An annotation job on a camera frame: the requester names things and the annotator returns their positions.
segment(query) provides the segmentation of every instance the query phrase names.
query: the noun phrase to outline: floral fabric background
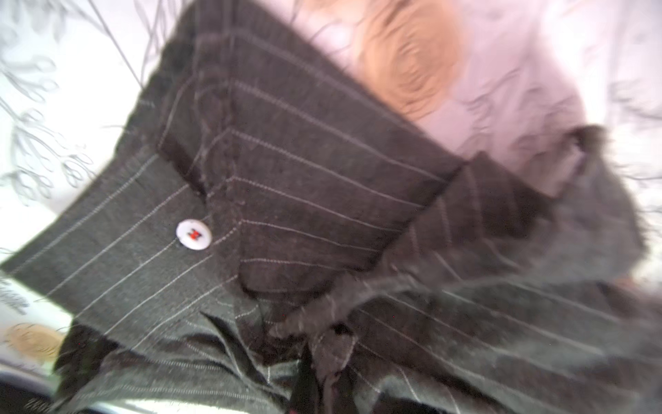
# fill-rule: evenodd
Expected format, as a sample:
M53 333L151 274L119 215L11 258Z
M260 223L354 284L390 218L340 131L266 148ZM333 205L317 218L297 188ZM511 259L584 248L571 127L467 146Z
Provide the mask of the floral fabric background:
M541 191L557 192L579 161L561 131L606 125L651 245L632 277L662 282L661 2L256 1L431 139L466 158L486 150ZM0 260L110 160L189 2L0 0ZM9 279L0 315L0 359L47 373L16 332L64 332L69 315Z

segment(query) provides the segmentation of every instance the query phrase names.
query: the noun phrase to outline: button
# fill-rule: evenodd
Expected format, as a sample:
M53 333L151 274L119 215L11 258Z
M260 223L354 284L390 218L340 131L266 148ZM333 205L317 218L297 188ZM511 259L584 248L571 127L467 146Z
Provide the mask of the button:
M200 220L182 221L175 233L184 246L193 250L204 250L211 243L211 230Z

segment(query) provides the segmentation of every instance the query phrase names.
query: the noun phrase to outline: wrinkled fabric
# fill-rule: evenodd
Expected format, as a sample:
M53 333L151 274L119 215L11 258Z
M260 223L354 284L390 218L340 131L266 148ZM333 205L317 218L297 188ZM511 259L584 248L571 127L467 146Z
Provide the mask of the wrinkled fabric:
M75 315L62 412L659 412L660 313L612 284L643 242L600 129L567 133L584 162L550 199L247 0L194 3L140 102L111 165L3 264ZM208 249L175 238L190 218Z

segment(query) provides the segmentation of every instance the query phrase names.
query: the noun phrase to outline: gray fabric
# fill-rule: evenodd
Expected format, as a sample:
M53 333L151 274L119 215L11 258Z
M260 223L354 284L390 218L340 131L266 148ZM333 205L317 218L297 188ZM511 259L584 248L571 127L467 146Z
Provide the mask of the gray fabric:
M75 315L62 411L283 412L307 346L336 412L659 412L662 325L610 283L643 246L598 130L568 134L587 161L548 199L247 0L194 3L140 102L107 170L3 265ZM210 248L175 240L188 218Z

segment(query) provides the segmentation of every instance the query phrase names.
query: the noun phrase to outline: shirt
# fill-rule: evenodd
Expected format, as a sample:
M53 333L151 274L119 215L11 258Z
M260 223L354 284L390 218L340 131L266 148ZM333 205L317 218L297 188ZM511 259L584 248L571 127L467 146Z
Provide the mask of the shirt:
M643 242L601 135L566 134L585 157L550 198L252 2L199 0L114 160L3 270L75 315L62 411L653 413L659 312L612 284ZM208 249L178 242L185 219Z

